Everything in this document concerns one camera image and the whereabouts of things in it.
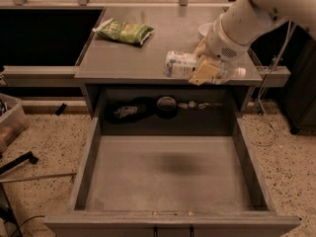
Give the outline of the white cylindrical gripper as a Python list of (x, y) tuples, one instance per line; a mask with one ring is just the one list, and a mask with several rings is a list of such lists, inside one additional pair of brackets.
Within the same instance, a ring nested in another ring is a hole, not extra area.
[(205, 39), (202, 39), (197, 45), (194, 54), (201, 56), (197, 63), (197, 71), (189, 80), (191, 84), (200, 86), (210, 81), (220, 71), (220, 59), (225, 62), (232, 62), (247, 50), (247, 45), (241, 45), (229, 38), (222, 27), (223, 15), (220, 15), (209, 28)]

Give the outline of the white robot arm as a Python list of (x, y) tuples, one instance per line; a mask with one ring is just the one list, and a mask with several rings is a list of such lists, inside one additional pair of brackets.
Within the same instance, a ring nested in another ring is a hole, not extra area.
[(236, 0), (218, 16), (197, 46), (197, 71), (190, 82), (201, 85), (219, 77), (225, 63), (286, 21), (316, 38), (316, 0)]

